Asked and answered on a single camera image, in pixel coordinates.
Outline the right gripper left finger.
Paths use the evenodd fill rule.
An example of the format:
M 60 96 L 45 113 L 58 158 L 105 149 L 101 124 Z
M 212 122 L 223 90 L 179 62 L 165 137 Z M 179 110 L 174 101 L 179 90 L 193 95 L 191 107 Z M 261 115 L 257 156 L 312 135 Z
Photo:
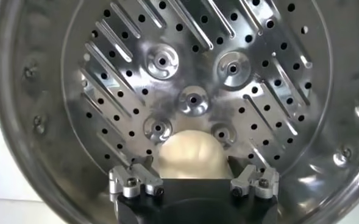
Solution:
M 147 168 L 143 163 L 118 165 L 108 173 L 108 191 L 110 198 L 120 195 L 136 198 L 142 193 L 160 197 L 163 195 L 163 180 L 153 168 Z

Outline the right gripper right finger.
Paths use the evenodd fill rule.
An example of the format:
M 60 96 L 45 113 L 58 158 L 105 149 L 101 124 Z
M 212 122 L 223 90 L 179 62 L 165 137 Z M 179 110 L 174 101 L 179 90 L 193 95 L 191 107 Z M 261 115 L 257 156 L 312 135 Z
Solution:
M 247 197 L 252 192 L 257 198 L 278 198 L 279 173 L 275 168 L 258 168 L 233 156 L 229 156 L 227 162 L 233 175 L 230 181 L 233 197 Z

